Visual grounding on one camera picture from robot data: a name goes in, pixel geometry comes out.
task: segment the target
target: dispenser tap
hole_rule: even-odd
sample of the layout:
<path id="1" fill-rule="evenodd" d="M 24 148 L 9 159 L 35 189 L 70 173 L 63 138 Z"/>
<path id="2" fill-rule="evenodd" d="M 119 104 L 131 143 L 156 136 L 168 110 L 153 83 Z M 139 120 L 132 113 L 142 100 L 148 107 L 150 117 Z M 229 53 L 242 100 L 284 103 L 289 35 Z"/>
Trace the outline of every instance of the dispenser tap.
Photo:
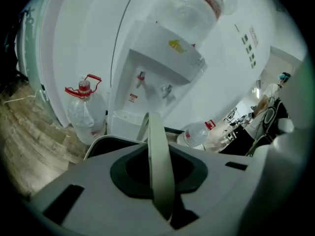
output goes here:
<path id="1" fill-rule="evenodd" d="M 137 76 L 138 82 L 137 82 L 136 88 L 139 88 L 141 86 L 142 82 L 144 81 L 145 76 L 146 76 L 146 72 L 141 71 L 140 74 Z"/>
<path id="2" fill-rule="evenodd" d="M 171 93 L 172 88 L 172 85 L 162 86 L 162 92 L 164 92 L 162 99 L 165 99 Z"/>

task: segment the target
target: person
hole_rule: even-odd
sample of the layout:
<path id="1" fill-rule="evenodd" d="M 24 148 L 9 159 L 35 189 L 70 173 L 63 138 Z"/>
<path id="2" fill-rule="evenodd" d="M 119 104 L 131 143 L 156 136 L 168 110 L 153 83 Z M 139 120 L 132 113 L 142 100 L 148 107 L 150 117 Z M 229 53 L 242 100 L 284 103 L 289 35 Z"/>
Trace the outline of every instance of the person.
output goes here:
<path id="1" fill-rule="evenodd" d="M 245 155 L 252 147 L 254 141 L 265 135 L 262 122 L 268 108 L 272 107 L 277 100 L 279 90 L 290 79 L 289 73 L 282 73 L 279 76 L 278 84 L 270 84 L 263 94 L 263 98 L 253 112 L 253 120 L 247 127 L 238 135 L 238 137 L 231 142 L 220 153 L 230 155 Z"/>

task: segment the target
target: wooden floor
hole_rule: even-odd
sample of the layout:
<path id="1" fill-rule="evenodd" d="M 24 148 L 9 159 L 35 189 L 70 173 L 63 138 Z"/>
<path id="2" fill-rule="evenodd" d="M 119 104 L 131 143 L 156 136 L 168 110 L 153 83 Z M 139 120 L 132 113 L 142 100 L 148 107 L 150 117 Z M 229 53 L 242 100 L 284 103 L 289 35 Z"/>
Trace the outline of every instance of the wooden floor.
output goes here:
<path id="1" fill-rule="evenodd" d="M 13 88 L 11 97 L 0 95 L 0 157 L 17 191 L 29 197 L 82 161 L 88 148 L 72 127 L 56 126 L 34 98 L 4 104 L 34 94 L 28 83 Z"/>

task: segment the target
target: water bottle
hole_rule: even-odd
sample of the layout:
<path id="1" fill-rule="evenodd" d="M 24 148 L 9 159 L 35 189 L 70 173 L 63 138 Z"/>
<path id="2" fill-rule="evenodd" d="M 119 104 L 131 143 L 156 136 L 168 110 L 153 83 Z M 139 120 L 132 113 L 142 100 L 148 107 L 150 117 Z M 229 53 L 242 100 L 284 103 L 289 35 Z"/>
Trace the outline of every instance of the water bottle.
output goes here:
<path id="1" fill-rule="evenodd" d="M 191 148 L 197 147 L 206 142 L 209 131 L 215 126 L 212 120 L 194 123 L 189 129 L 177 137 L 177 143 Z"/>
<path id="2" fill-rule="evenodd" d="M 199 47 L 220 15 L 232 14 L 236 7 L 237 0 L 157 0 L 148 20 Z"/>
<path id="3" fill-rule="evenodd" d="M 65 91 L 75 96 L 68 104 L 68 117 L 81 142 L 91 145 L 103 135 L 105 128 L 106 103 L 101 95 L 91 90 L 87 78 L 98 80 L 101 78 L 89 74 L 85 80 L 79 82 L 79 89 L 65 88 Z"/>

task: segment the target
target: black slot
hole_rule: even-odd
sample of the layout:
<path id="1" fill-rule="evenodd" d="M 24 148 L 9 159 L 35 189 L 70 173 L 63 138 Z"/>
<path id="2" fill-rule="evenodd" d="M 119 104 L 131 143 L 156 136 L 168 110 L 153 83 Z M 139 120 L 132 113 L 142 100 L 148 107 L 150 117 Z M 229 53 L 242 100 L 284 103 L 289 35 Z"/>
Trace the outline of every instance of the black slot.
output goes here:
<path id="1" fill-rule="evenodd" d="M 81 186 L 69 185 L 43 212 L 44 216 L 61 225 L 83 190 Z"/>
<path id="2" fill-rule="evenodd" d="M 228 166 L 228 167 L 231 167 L 231 168 L 234 168 L 234 169 L 238 169 L 238 170 L 241 170 L 241 171 L 245 171 L 246 168 L 247 168 L 247 165 L 240 164 L 240 163 L 233 163 L 233 162 L 228 162 L 228 163 L 225 164 L 225 166 Z"/>

